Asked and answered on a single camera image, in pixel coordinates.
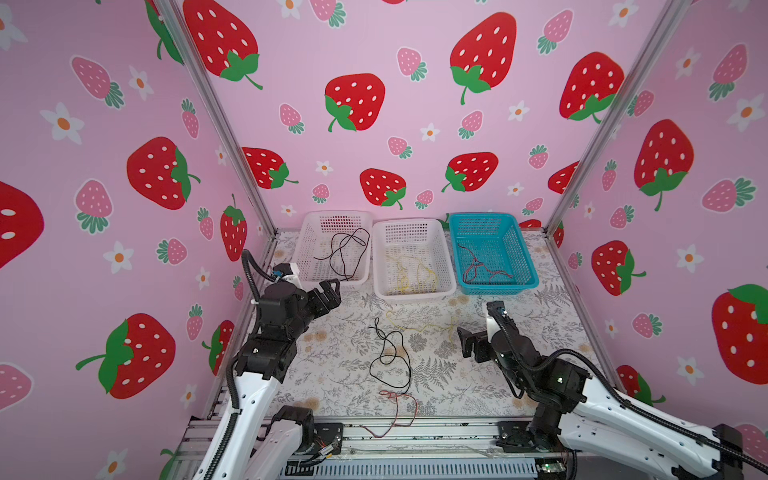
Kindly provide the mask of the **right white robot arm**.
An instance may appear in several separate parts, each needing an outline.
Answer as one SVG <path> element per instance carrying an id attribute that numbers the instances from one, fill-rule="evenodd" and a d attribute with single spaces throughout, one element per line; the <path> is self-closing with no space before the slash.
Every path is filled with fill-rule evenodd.
<path id="1" fill-rule="evenodd" d="M 507 453 L 590 453 L 655 479 L 741 479 L 747 466 L 767 471 L 766 462 L 744 451 L 736 428 L 694 425 L 638 403 L 583 355 L 540 354 L 512 323 L 457 334 L 464 357 L 495 363 L 514 395 L 537 404 L 526 425 L 502 427 L 497 444 Z"/>

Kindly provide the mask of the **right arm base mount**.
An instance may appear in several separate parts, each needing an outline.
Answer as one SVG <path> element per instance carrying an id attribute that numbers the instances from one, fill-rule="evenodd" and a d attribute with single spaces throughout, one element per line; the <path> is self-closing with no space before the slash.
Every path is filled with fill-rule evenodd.
<path id="1" fill-rule="evenodd" d="M 560 430 L 536 421 L 500 421 L 495 445 L 505 453 L 566 453 L 571 449 L 559 439 Z"/>

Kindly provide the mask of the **left white plastic basket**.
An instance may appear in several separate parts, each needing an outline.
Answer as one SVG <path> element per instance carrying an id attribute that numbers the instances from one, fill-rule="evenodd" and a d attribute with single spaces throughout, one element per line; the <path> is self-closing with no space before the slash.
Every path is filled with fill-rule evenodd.
<path id="1" fill-rule="evenodd" d="M 338 279 L 343 291 L 359 290 L 369 277 L 372 227 L 372 217 L 361 211 L 308 213 L 291 260 L 301 284 L 312 289 Z"/>

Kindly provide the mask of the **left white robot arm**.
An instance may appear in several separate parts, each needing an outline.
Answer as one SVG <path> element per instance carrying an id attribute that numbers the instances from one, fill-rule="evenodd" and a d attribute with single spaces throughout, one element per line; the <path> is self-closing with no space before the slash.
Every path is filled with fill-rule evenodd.
<path id="1" fill-rule="evenodd" d="M 294 454 L 311 450 L 315 442 L 313 412 L 303 407 L 282 407 L 264 440 L 257 437 L 297 355 L 298 339 L 312 321 L 341 305 L 340 281 L 324 280 L 305 290 L 295 263 L 267 273 L 247 250 L 241 261 L 257 319 L 225 369 L 230 399 L 196 479 L 276 479 Z"/>

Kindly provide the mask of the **white plastic basket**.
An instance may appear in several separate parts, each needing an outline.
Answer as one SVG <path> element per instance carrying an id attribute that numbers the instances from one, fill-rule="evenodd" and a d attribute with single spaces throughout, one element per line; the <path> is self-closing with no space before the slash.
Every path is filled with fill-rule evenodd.
<path id="1" fill-rule="evenodd" d="M 359 290 L 369 277 L 372 227 L 372 217 L 361 211 L 308 213 L 291 260 L 301 284 L 312 289 L 338 279 L 343 291 Z"/>
<path id="2" fill-rule="evenodd" d="M 374 293 L 387 302 L 420 302 L 454 294 L 456 276 L 436 219 L 381 221 L 372 230 Z"/>

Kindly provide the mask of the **middle white plastic basket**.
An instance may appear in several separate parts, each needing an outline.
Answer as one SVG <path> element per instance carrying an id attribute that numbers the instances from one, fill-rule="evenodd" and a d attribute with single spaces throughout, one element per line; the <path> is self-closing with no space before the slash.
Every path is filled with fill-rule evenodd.
<path id="1" fill-rule="evenodd" d="M 456 276 L 436 219 L 381 221 L 372 230 L 374 293 L 387 302 L 420 302 L 454 294 Z"/>

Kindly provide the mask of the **aluminium front rail frame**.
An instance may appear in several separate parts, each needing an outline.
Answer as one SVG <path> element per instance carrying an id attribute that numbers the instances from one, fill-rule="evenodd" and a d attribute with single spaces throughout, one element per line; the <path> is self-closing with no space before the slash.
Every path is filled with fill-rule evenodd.
<path id="1" fill-rule="evenodd" d="M 322 463 L 280 469 L 281 479 L 642 479 L 644 473 L 593 453 L 506 453 L 498 446 L 521 417 L 319 417 L 338 446 Z"/>

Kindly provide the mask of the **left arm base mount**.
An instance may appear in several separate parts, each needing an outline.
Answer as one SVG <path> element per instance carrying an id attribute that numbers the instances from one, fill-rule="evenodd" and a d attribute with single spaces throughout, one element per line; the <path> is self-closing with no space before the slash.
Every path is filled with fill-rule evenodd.
<path id="1" fill-rule="evenodd" d="M 344 425 L 342 423 L 321 422 L 309 427 L 299 426 L 300 443 L 293 451 L 294 456 L 313 456 L 325 447 L 331 447 L 331 454 L 341 453 Z"/>

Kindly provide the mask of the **teal plastic basket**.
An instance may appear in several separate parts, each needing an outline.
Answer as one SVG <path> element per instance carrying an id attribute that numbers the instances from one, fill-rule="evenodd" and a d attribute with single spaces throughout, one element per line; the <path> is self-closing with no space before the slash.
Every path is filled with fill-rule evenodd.
<path id="1" fill-rule="evenodd" d="M 457 213 L 448 223 L 458 285 L 464 294 L 511 296 L 539 286 L 514 216 Z"/>

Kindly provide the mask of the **aluminium corner post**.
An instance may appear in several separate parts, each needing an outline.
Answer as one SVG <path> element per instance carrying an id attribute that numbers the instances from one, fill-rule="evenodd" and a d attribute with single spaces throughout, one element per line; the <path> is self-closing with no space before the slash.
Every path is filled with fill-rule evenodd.
<path id="1" fill-rule="evenodd" d="M 181 7 L 177 1 L 160 0 L 157 4 L 160 12 L 165 17 L 165 23 L 172 40 L 175 42 L 179 53 L 185 62 L 186 68 L 201 96 L 216 133 L 221 140 L 221 144 L 245 191 L 245 195 L 263 225 L 265 235 L 269 238 L 275 238 L 278 229 L 259 194 L 256 180 L 248 166 L 247 160 L 241 150 L 241 146 L 237 142 L 230 122 L 222 108 L 222 104 L 213 89 L 208 77 L 208 71 L 204 68 L 203 63 L 198 56 L 198 51 L 194 45 L 189 30 L 185 25 Z"/>
<path id="2" fill-rule="evenodd" d="M 589 179 L 591 170 L 611 142 L 614 129 L 623 121 L 625 111 L 634 94 L 643 86 L 648 75 L 653 71 L 655 63 L 684 19 L 690 5 L 691 1 L 684 0 L 665 2 L 642 48 L 638 51 L 634 63 L 626 74 L 616 99 L 612 102 L 602 124 L 588 144 L 565 194 L 554 210 L 549 223 L 543 229 L 547 240 L 554 240 L 556 227 L 564 220 L 579 190 Z"/>

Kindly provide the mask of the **right aluminium corner post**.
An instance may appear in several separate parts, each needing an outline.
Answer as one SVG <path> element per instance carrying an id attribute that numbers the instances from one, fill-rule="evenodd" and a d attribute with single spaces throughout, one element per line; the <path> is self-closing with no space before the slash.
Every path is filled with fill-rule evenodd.
<path id="1" fill-rule="evenodd" d="M 612 102 L 602 124 L 588 144 L 565 194 L 554 210 L 549 223 L 543 229 L 547 240 L 554 240 L 556 227 L 564 220 L 579 190 L 589 179 L 591 170 L 611 142 L 614 129 L 623 121 L 625 111 L 634 94 L 643 86 L 648 75 L 653 71 L 655 63 L 684 19 L 690 5 L 691 1 L 684 0 L 665 2 L 642 48 L 638 51 L 634 63 L 626 74 L 616 99 Z"/>

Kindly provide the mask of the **left aluminium corner post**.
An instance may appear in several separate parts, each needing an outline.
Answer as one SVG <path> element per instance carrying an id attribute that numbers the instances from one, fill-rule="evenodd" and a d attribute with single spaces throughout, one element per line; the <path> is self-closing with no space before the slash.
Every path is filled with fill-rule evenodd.
<path id="1" fill-rule="evenodd" d="M 201 96 L 216 133 L 221 140 L 221 144 L 245 191 L 245 195 L 263 225 L 265 235 L 269 238 L 275 238 L 278 229 L 259 194 L 256 180 L 248 166 L 247 160 L 241 150 L 241 146 L 237 142 L 230 122 L 222 108 L 222 104 L 213 89 L 208 77 L 208 71 L 204 68 L 203 63 L 198 56 L 198 51 L 194 45 L 189 30 L 185 25 L 181 7 L 177 1 L 160 0 L 157 4 L 160 12 L 165 17 L 165 23 L 172 40 L 175 42 L 179 53 L 185 62 L 186 68 Z"/>

